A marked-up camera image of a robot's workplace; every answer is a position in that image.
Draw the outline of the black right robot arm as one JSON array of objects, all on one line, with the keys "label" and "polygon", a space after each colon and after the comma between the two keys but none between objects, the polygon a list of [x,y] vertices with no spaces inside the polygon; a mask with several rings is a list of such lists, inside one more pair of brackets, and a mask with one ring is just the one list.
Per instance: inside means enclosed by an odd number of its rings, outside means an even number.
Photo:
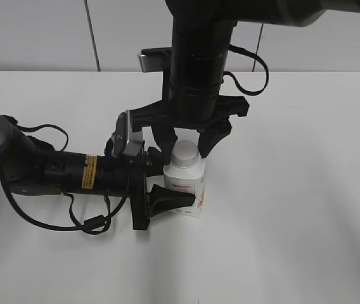
[{"label": "black right robot arm", "polygon": [[198,150],[206,158],[231,133],[230,116],[247,114],[253,91],[241,89],[238,97],[220,93],[228,53],[258,59],[232,45],[238,22],[305,27],[328,10],[360,13],[360,1],[167,1],[167,7],[173,17],[170,47],[143,49],[138,56],[143,72],[162,72],[162,99],[128,111],[114,142],[115,153],[135,156],[142,129],[151,127],[165,163],[176,129],[197,131]]}]

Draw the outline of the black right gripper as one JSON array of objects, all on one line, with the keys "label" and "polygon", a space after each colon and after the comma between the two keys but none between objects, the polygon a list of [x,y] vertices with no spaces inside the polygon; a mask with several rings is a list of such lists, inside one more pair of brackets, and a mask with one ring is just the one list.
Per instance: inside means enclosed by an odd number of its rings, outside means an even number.
[{"label": "black right gripper", "polygon": [[232,130],[231,115],[247,116],[249,104],[243,96],[219,96],[212,116],[202,122],[181,118],[175,114],[168,101],[157,101],[129,111],[133,132],[151,127],[153,138],[162,153],[164,165],[169,165],[172,150],[177,142],[174,128],[205,129],[198,138],[198,150],[202,158],[208,157],[215,146],[229,136]]}]

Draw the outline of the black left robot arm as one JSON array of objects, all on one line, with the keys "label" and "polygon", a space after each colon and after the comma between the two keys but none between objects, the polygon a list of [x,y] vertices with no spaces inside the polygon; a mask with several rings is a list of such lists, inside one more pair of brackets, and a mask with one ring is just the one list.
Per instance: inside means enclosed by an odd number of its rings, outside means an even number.
[{"label": "black left robot arm", "polygon": [[[120,206],[130,201],[136,230],[147,229],[156,215],[193,205],[194,194],[147,186],[147,178],[162,175],[163,167],[158,149],[140,147],[134,155],[127,155],[116,139],[107,141],[103,155],[57,150],[34,137],[34,128],[22,127],[13,117],[0,115],[0,183],[4,194],[19,216],[43,229],[104,233],[119,212],[119,207],[110,206],[112,196],[119,198]],[[106,215],[81,221],[71,213],[72,225],[52,225],[27,215],[15,200],[16,195],[73,198],[76,194],[102,196],[108,207]]]}]

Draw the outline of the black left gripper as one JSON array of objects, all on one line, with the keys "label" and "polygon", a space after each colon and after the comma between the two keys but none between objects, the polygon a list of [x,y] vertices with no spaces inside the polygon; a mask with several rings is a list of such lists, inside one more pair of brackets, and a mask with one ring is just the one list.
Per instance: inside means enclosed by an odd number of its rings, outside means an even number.
[{"label": "black left gripper", "polygon": [[[112,218],[120,211],[127,199],[130,200],[134,230],[147,230],[150,218],[194,204],[194,194],[173,191],[157,184],[154,184],[151,191],[147,193],[146,179],[163,174],[163,156],[157,148],[150,147],[147,151],[141,149],[134,157],[120,155],[118,158],[114,158],[112,151],[113,146],[107,145],[105,156],[108,156],[114,163],[113,173],[117,176],[117,180],[110,184],[103,195],[108,212],[103,222],[104,230],[110,228]],[[114,187],[119,181],[123,182],[124,192],[119,193],[120,202],[114,209],[111,209],[109,196],[113,194]]]}]

